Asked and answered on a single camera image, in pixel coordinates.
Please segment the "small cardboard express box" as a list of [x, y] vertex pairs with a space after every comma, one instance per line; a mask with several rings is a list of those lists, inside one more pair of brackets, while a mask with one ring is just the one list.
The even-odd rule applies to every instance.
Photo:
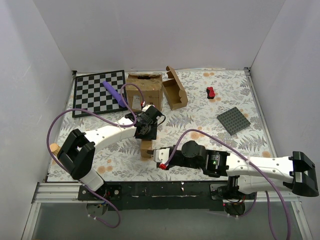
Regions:
[[150, 158], [153, 155], [153, 141], [142, 139], [140, 144], [140, 155], [142, 158]]

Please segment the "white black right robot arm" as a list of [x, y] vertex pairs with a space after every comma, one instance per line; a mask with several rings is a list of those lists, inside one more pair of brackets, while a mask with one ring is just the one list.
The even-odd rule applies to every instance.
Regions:
[[206, 149], [190, 140], [181, 150], [174, 146], [161, 150], [158, 159], [158, 166], [164, 170], [179, 166], [200, 169], [212, 178], [227, 177], [227, 186], [219, 190], [224, 198], [237, 199], [253, 192], [272, 191], [273, 186], [297, 196], [319, 196], [316, 166], [301, 151], [285, 157], [242, 159], [235, 153]]

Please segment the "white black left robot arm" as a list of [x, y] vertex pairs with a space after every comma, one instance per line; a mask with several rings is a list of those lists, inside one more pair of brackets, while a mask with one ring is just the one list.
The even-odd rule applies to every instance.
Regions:
[[142, 111], [129, 113], [104, 127], [85, 132], [74, 129], [57, 152], [57, 159], [74, 180], [89, 188], [95, 200], [101, 200], [107, 191], [105, 181], [92, 167], [95, 154], [124, 139], [155, 140], [162, 117], [153, 105], [146, 105]]

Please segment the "large brown cardboard box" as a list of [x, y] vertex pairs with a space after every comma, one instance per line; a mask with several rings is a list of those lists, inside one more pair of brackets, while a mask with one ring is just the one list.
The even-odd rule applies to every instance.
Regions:
[[163, 103], [163, 79], [160, 73], [129, 73], [126, 78], [126, 97], [133, 111], [142, 109], [141, 103], [154, 105], [160, 112]]

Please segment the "open small cardboard box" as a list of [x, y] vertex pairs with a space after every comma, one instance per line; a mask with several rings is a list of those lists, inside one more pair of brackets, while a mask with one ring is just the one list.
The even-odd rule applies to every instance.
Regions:
[[163, 81], [163, 91], [171, 110], [184, 108], [188, 104], [188, 97], [176, 71], [171, 67], [166, 67], [168, 80]]

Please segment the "purple cylindrical tool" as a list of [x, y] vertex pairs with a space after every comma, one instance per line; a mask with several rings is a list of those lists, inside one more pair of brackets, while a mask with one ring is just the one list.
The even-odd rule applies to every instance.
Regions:
[[122, 108], [126, 108], [127, 101], [124, 99], [123, 95], [118, 93], [116, 89], [114, 89], [108, 82], [102, 82], [105, 89], [115, 98], [118, 105]]

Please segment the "floral patterned table mat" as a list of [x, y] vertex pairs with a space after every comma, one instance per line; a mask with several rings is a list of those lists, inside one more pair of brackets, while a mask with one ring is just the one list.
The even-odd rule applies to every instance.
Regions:
[[213, 132], [218, 116], [192, 72], [124, 71], [75, 78], [73, 107], [66, 116], [85, 119], [49, 153], [64, 173], [96, 190], [104, 182], [210, 181], [232, 176], [274, 179], [279, 161], [258, 153], [266, 144], [252, 126], [240, 142]]

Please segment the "grey studded building plate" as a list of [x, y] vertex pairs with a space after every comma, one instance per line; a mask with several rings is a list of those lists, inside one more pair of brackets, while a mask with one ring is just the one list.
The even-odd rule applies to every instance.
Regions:
[[219, 114], [216, 118], [231, 136], [251, 125], [237, 107], [233, 107]]

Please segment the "black and white chessboard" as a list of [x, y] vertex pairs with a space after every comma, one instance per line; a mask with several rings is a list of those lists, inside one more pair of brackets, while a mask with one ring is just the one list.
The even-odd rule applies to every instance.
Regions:
[[102, 73], [79, 75], [75, 77], [73, 108], [84, 109], [97, 115], [126, 111], [104, 87], [110, 84], [117, 92], [126, 83], [125, 71], [116, 70]]

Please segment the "wooden cork cylinder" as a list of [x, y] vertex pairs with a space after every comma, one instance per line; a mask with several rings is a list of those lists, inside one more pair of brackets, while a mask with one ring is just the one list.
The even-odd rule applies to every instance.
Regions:
[[58, 156], [58, 153], [61, 150], [61, 147], [57, 143], [50, 144], [49, 148], [53, 155], [56, 157]]

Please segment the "aluminium frame rail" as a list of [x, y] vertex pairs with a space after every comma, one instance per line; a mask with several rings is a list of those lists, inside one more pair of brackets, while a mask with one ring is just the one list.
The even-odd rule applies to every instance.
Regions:
[[[107, 187], [112, 203], [139, 197], [208, 197], [215, 199], [216, 189], [227, 181], [121, 181]], [[101, 202], [80, 183], [39, 183], [33, 195], [37, 203]]]

